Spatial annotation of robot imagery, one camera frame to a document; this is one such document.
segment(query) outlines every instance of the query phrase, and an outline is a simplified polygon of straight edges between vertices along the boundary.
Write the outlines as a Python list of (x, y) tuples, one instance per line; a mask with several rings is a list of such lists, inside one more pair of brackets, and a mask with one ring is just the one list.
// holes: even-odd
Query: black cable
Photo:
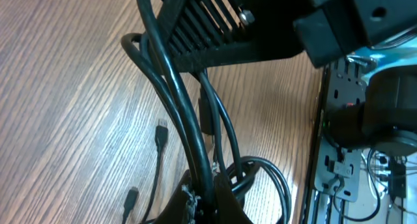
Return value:
[(288, 183), (285, 180), (281, 171), (271, 162), (264, 158), (256, 156), (244, 156), (242, 157), (242, 163), (255, 162), (259, 163), (265, 170), (268, 176), (272, 179), (278, 194), (280, 195), (282, 216), (277, 223), (288, 223), (291, 217), (291, 193), (289, 191)]
[(207, 76), (201, 72), (198, 74), (200, 78), (201, 86), (206, 92), (208, 102), (210, 103), (210, 110), (213, 119), (214, 127), (214, 147), (216, 148), (217, 160), (222, 175), (227, 176), (226, 166), (224, 164), (223, 153), (222, 153), (222, 127), (220, 126), (220, 117), (216, 97), (214, 95), (213, 87), (211, 86)]
[(142, 53), (139, 50), (137, 50), (133, 42), (141, 42), (141, 34), (130, 33), (124, 35), (121, 39), (121, 44), (126, 54), (152, 83), (157, 95), (159, 96), (161, 102), (165, 107), (165, 110), (168, 112), (169, 116), (171, 117), (171, 120), (177, 128), (179, 137), (184, 147), (187, 162), (190, 167), (191, 178), (193, 181), (196, 181), (197, 173), (195, 163), (192, 157), (190, 146), (188, 144), (188, 140), (186, 138), (186, 132), (184, 126), (182, 125), (182, 120), (177, 111), (177, 107), (175, 106), (175, 103), (169, 93), (168, 86), (164, 79), (156, 73), (155, 69), (152, 67), (149, 61), (147, 61), (142, 56)]
[[(152, 11), (151, 0), (137, 0), (137, 4), (148, 34), (143, 36), (140, 34), (126, 35), (122, 38), (122, 46), (129, 57), (154, 85), (156, 93), (159, 95), (179, 132), (192, 172), (192, 182), (195, 185), (195, 189), (202, 196), (204, 203), (212, 205), (214, 201), (214, 188), (210, 164), (190, 97), (187, 95), (179, 73), (173, 68), (169, 54), (164, 46), (165, 44), (162, 38), (160, 38), (156, 18)], [(138, 51), (132, 42), (139, 42), (141, 51)], [(148, 52), (149, 46), (154, 54), (152, 60)], [(162, 71), (167, 80), (166, 82), (156, 72), (156, 67)], [(205, 92), (210, 96), (211, 115), (215, 119), (216, 155), (218, 156), (221, 174), (229, 178), (230, 181), (234, 176), (237, 178), (237, 182), (231, 184), (233, 194), (238, 201), (243, 201), (244, 195), (254, 183), (255, 174), (262, 167), (271, 177), (280, 195), (283, 215), (280, 217), (278, 223), (288, 222), (291, 216), (291, 194), (282, 173), (273, 163), (265, 159), (256, 157), (240, 158), (233, 125), (219, 96), (208, 81), (207, 74), (202, 73), (200, 77), (197, 75), (195, 77), (197, 80), (201, 80)], [(227, 169), (225, 168), (222, 154), (219, 114), (229, 136), (234, 161)]]
[[(212, 116), (213, 116), (213, 126), (214, 126), (214, 134), (215, 134), (215, 145), (216, 145), (216, 154), (218, 157), (218, 162), (219, 162), (219, 166), (220, 166), (220, 172), (222, 175), (231, 175), (233, 174), (233, 169), (234, 166), (236, 165), (236, 163), (231, 165), (231, 168), (233, 169), (229, 169), (229, 172), (226, 171), (225, 165), (224, 165), (224, 161), (223, 161), (223, 154), (222, 154), (222, 147), (221, 147), (221, 128), (220, 128), (220, 120), (219, 120), (219, 113), (218, 113), (218, 104), (216, 103), (216, 96), (214, 94), (214, 89), (211, 86), (209, 79), (207, 78), (206, 74), (204, 74), (203, 72), (198, 74), (201, 86), (204, 88), (208, 100), (210, 102), (210, 108), (212, 111)], [(264, 170), (265, 172), (269, 175), (269, 177), (272, 179), (276, 189), (278, 190), (278, 194), (280, 196), (281, 199), (281, 205), (282, 205), (282, 219), (281, 221), (278, 221), (278, 223), (282, 223), (283, 220), (286, 220), (286, 222), (289, 221), (290, 218), (290, 213), (291, 213), (291, 194), (289, 191), (289, 187), (288, 184), (285, 181), (285, 178), (283, 176), (283, 174), (281, 173), (281, 171), (270, 161), (263, 159), (263, 158), (257, 158), (254, 156), (246, 156), (243, 158), (240, 158), (238, 160), (238, 163), (241, 163), (244, 166), (247, 166), (248, 163), (258, 163)], [(250, 187), (253, 184), (253, 179), (255, 173), (257, 172), (258, 168), (254, 168), (255, 166), (253, 166), (251, 169), (249, 169), (250, 174), (249, 176), (245, 176), (244, 177), (244, 182), (237, 182), (237, 185), (233, 187), (233, 190), (239, 190), (242, 189), (241, 192), (246, 193)]]
[(124, 205), (123, 205), (124, 212), (123, 212), (123, 217), (122, 217), (122, 224), (126, 224), (126, 222), (128, 221), (129, 214), (133, 210), (138, 196), (139, 196), (139, 191), (137, 190), (137, 188), (135, 187), (130, 188), (128, 195), (126, 196), (126, 199), (124, 200)]
[(157, 156), (157, 161), (156, 161), (156, 170), (155, 170), (154, 182), (152, 184), (151, 196), (149, 197), (148, 207), (146, 208), (145, 214), (143, 214), (141, 223), (146, 222), (149, 212), (151, 212), (152, 204), (154, 203), (154, 200), (155, 200), (156, 187), (158, 186), (159, 172), (161, 169), (161, 160), (162, 160), (162, 153), (158, 151), (158, 156)]
[[(192, 75), (198, 82), (200, 82), (200, 78), (198, 77), (197, 74), (193, 73)], [(216, 90), (214, 90), (214, 88), (212, 88), (212, 90), (213, 90), (214, 95), (216, 96), (219, 114), (220, 114), (220, 117), (222, 118), (224, 128), (226, 129), (226, 133), (229, 138), (230, 147), (232, 151), (232, 157), (233, 157), (233, 161), (235, 163), (235, 169), (237, 172), (236, 179), (239, 181), (243, 179), (243, 170), (242, 170), (242, 164), (240, 162), (240, 152), (239, 152), (235, 129), (233, 128), (233, 124), (230, 119), (230, 116), (229, 114), (227, 114), (227, 110), (225, 106), (223, 105), (223, 102), (220, 100), (220, 97), (218, 96)]]
[[(371, 158), (374, 155), (374, 153), (375, 153), (375, 151), (373, 149), (371, 149), (369, 151), (368, 155), (367, 155), (367, 171), (368, 171), (369, 174), (371, 174)], [(379, 213), (379, 210), (381, 208), (381, 198), (379, 197), (379, 192), (378, 192), (377, 186), (375, 185), (375, 181), (373, 179), (373, 176), (370, 176), (370, 178), (371, 178), (373, 189), (375, 190), (375, 194), (377, 196), (377, 207), (375, 208), (375, 210), (373, 211), (373, 213), (371, 215), (369, 215), (367, 217), (364, 217), (364, 218), (353, 218), (353, 217), (346, 216), (338, 208), (338, 206), (336, 204), (336, 195), (343, 190), (343, 188), (345, 186), (345, 180), (341, 176), (337, 176), (337, 178), (340, 181), (340, 185), (339, 185), (338, 189), (336, 190), (336, 192), (333, 196), (333, 205), (334, 205), (334, 208), (336, 209), (336, 211), (338, 211), (338, 213), (341, 217), (343, 217), (345, 219), (348, 219), (350, 221), (363, 222), (363, 221), (369, 221), (369, 220), (373, 219)]]
[(212, 180), (209, 158), (205, 152), (203, 136), (201, 135), (197, 117), (190, 97), (187, 95), (184, 82), (179, 73), (173, 68), (170, 56), (165, 44), (160, 37), (158, 24), (152, 10), (151, 0), (136, 0), (143, 24), (149, 35), (149, 42), (153, 53), (156, 55), (158, 65), (167, 81), (170, 93), (177, 106), (177, 110), (187, 133), (187, 141), (190, 146), (192, 158), (198, 163), (194, 163), (197, 184), (197, 193), (202, 196), (202, 200), (209, 206), (214, 205), (214, 184)]
[(158, 186), (159, 173), (161, 169), (162, 152), (164, 151), (164, 147), (167, 144), (167, 142), (168, 142), (167, 122), (165, 120), (160, 119), (158, 121), (157, 127), (155, 128), (155, 145), (156, 145), (156, 151), (158, 153), (158, 156), (156, 160), (156, 171), (155, 171), (155, 176), (154, 176), (154, 183), (152, 185), (151, 197), (149, 197), (148, 207), (146, 208), (146, 211), (145, 211), (145, 214), (143, 215), (141, 223), (146, 222), (149, 212), (151, 211), (152, 204), (155, 200), (156, 187)]
[(337, 142), (334, 141), (333, 137), (330, 135), (330, 129), (328, 128), (329, 123), (326, 124), (326, 122), (323, 122), (322, 129), (323, 129), (323, 135), (324, 138), (327, 140), (327, 143), (334, 147), (334, 148), (340, 148)]

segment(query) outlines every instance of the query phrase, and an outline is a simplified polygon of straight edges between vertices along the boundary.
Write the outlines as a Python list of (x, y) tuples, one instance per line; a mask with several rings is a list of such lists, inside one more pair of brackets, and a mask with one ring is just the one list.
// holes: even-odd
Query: screw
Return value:
[(239, 19), (244, 25), (248, 26), (255, 21), (255, 16), (253, 16), (251, 11), (243, 10), (239, 14)]

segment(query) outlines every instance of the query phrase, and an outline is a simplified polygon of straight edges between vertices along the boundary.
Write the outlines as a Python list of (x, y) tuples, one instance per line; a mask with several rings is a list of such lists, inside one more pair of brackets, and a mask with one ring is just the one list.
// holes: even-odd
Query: metal frame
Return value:
[[(359, 104), (365, 100), (366, 83), (360, 79), (364, 67), (347, 59), (340, 59), (325, 66), (317, 109), (313, 148), (309, 173), (304, 192), (304, 212), (301, 223), (346, 223), (332, 205), (334, 198), (335, 174), (330, 172), (330, 162), (338, 160), (337, 149), (323, 136), (322, 125), (326, 114), (349, 104)], [(352, 166), (352, 175), (345, 179), (345, 191), (337, 199), (344, 214), (349, 202), (358, 198), (360, 151), (342, 149), (345, 163)]]

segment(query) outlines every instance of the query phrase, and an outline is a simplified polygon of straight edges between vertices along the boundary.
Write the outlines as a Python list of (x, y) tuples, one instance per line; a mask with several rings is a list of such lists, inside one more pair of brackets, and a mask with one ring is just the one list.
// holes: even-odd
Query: electrical connector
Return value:
[(210, 102), (203, 88), (200, 89), (198, 108), (200, 116), (200, 129), (201, 133), (203, 133), (206, 153), (208, 154), (214, 148), (214, 127)]
[(139, 190), (135, 187), (130, 188), (126, 199), (124, 200), (124, 212), (122, 224), (127, 222), (130, 212), (133, 210), (137, 197), (139, 196)]
[(158, 125), (155, 128), (155, 144), (158, 153), (161, 152), (168, 142), (168, 123), (164, 119), (158, 120)]

